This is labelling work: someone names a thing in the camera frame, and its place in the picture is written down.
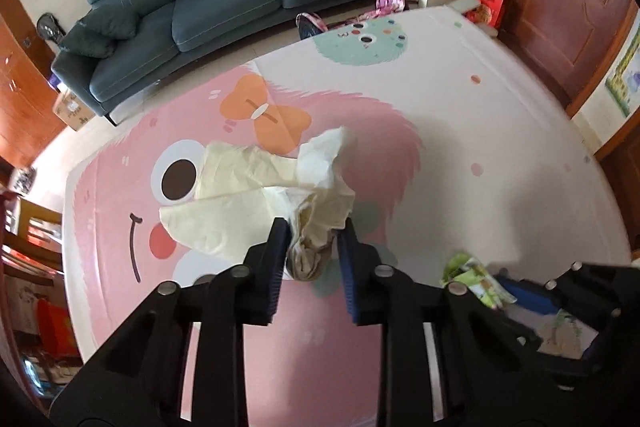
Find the green yellow tea packet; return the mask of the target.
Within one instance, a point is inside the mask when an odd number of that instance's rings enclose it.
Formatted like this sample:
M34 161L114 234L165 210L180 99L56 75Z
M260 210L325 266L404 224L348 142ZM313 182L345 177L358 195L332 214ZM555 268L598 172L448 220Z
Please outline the green yellow tea packet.
M460 283L472 291L486 307L494 310L503 310L518 302L480 260L465 251L459 251L449 259L442 271L440 283L442 286Z

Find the cartoon printed tablecloth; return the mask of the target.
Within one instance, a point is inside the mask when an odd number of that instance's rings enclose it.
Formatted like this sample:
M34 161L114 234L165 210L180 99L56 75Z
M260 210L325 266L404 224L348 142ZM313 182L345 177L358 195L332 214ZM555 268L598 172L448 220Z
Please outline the cartoon printed tablecloth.
M553 96L453 10L405 12L224 72L80 169L65 265L86 363L158 284L205 284L244 261L183 246L160 222L160 208L193 199L209 143L295 158L339 127L355 137L346 225L416 283L462 287L440 283L459 251L493 277L540 285L575 261L630 265L608 181ZM321 277L296 281L284 264L271 323L244 327L245 426L379 426L382 329L347 309L344 228ZM562 309L497 311L533 331L536 353L578 360L589 348L593 331Z

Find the long wooden side table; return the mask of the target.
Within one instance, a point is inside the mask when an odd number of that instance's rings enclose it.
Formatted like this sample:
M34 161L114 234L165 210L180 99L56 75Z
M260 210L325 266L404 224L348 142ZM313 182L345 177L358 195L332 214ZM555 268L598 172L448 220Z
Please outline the long wooden side table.
M62 215L17 193L1 190L1 261L31 282L63 275Z

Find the cardboard box on floor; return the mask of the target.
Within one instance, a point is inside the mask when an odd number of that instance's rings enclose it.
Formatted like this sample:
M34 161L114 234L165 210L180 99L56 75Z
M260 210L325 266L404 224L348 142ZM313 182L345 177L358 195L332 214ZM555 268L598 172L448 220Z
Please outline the cardboard box on floor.
M91 119L96 117L93 110L72 91L64 91L58 95L54 102L52 112L58 119L61 119L67 127L74 131L79 131L85 124L88 124Z

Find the orange wooden cabinet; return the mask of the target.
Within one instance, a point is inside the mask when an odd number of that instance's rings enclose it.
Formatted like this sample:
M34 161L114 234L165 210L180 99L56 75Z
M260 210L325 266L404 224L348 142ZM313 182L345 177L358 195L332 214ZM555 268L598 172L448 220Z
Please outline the orange wooden cabinet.
M55 116L58 94L48 83L54 54L20 0L1 0L1 157L32 165L66 128Z

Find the brown wooden door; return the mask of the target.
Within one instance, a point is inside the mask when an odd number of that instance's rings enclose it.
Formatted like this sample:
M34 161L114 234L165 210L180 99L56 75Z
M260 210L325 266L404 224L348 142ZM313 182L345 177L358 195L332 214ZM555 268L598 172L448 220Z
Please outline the brown wooden door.
M634 0L506 0L499 38L575 113L636 16Z

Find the red gift bag on floor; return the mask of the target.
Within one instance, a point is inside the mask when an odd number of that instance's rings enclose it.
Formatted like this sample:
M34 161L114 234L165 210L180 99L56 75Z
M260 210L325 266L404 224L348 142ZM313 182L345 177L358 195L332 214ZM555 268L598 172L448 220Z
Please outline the red gift bag on floor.
M472 9L466 17L473 23L486 24L498 28L503 9L503 0L478 0L480 5Z

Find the pink backpack on floor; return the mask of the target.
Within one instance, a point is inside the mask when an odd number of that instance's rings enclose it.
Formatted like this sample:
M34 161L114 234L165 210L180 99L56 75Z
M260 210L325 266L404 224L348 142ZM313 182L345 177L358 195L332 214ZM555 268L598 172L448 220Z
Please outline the pink backpack on floor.
M375 9L386 14L400 13L406 7L406 0L375 0Z

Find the dark sofa cushion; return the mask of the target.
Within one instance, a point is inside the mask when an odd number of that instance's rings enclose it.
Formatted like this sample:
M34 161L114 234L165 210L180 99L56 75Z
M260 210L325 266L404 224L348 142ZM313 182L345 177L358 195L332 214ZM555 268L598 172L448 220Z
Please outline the dark sofa cushion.
M78 20L60 41L61 51L91 58L107 58L121 41L134 38L140 15L117 5L101 5Z

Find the black floor fan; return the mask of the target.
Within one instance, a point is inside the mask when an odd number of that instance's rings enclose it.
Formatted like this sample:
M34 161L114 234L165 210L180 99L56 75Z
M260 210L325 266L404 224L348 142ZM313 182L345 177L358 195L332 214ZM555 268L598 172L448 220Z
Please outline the black floor fan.
M51 13L44 13L38 18L36 29L42 40L53 42L57 46L65 37L65 31Z

